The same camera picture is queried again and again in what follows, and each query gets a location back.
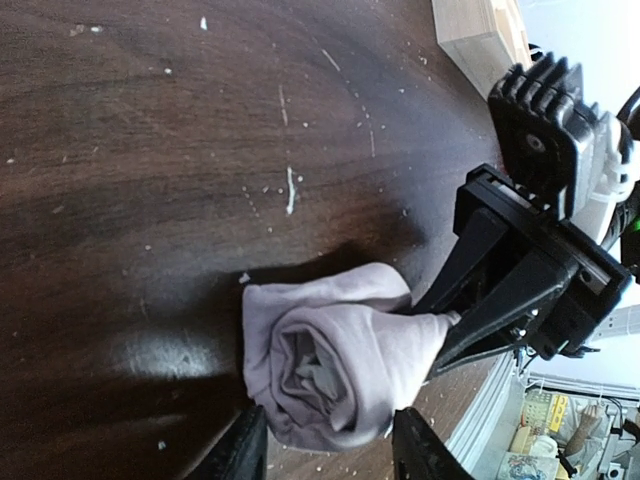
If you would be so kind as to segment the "front aluminium rail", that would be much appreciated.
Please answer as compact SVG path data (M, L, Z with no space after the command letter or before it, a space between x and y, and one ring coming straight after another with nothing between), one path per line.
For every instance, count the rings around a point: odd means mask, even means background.
M493 479L520 423L525 386L516 359L498 357L446 442L467 473Z

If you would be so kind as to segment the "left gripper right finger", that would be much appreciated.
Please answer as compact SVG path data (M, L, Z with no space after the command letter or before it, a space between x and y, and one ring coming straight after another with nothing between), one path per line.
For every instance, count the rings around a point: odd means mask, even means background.
M420 413L408 407L393 419L395 480L472 480Z

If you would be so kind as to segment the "wooden compartment tray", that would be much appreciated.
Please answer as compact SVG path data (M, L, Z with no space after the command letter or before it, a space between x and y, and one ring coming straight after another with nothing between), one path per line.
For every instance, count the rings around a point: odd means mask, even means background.
M516 0L433 0L438 45L482 98L514 64L532 66Z

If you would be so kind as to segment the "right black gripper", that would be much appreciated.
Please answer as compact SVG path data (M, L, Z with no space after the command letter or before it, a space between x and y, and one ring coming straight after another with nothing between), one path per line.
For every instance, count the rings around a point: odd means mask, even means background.
M629 270L575 227L482 165L456 199L458 240L414 314L462 315L433 363L435 378L518 347L571 355L619 303Z

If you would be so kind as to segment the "mauve and cream underwear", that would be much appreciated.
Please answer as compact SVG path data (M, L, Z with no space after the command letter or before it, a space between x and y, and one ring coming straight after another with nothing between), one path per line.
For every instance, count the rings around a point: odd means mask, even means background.
M408 284L384 263L245 286L244 382L279 442L341 452L390 430L460 320L454 311L402 313L410 303Z

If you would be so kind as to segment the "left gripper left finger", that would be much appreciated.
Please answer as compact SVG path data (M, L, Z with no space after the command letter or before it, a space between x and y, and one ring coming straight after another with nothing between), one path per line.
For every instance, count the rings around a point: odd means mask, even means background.
M264 480L268 432L264 409L243 411L189 474L191 480Z

